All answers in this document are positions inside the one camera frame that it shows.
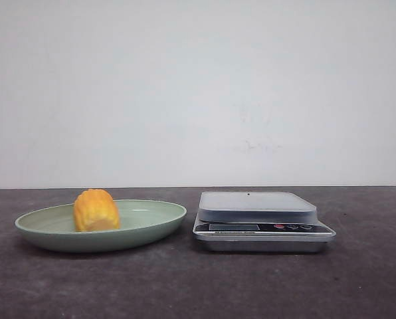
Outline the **green oval plate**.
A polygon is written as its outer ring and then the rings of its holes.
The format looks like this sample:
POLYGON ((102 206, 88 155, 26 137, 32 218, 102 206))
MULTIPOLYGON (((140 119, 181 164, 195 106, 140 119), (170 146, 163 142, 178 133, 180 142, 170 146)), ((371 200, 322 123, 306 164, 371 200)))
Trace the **green oval plate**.
POLYGON ((74 227, 73 204, 25 213, 15 220, 28 243, 64 253, 101 253, 130 249, 161 240, 182 224, 187 210, 177 203, 149 199, 115 201, 120 228, 80 232, 74 227))

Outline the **yellow corn cob piece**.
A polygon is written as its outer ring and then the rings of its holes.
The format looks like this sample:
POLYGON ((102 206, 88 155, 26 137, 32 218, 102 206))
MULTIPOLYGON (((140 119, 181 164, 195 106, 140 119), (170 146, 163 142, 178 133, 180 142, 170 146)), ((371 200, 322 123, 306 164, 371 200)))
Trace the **yellow corn cob piece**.
POLYGON ((120 215, 116 203, 103 189, 83 191, 74 202, 73 218, 78 232, 120 228, 120 215))

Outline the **silver digital kitchen scale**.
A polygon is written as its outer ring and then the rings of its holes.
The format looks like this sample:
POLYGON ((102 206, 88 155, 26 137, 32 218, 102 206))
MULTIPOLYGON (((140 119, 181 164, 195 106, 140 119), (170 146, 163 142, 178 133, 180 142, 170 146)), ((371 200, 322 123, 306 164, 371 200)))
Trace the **silver digital kitchen scale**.
POLYGON ((312 203, 291 192, 206 191, 193 235, 210 251, 317 253, 336 232, 312 203))

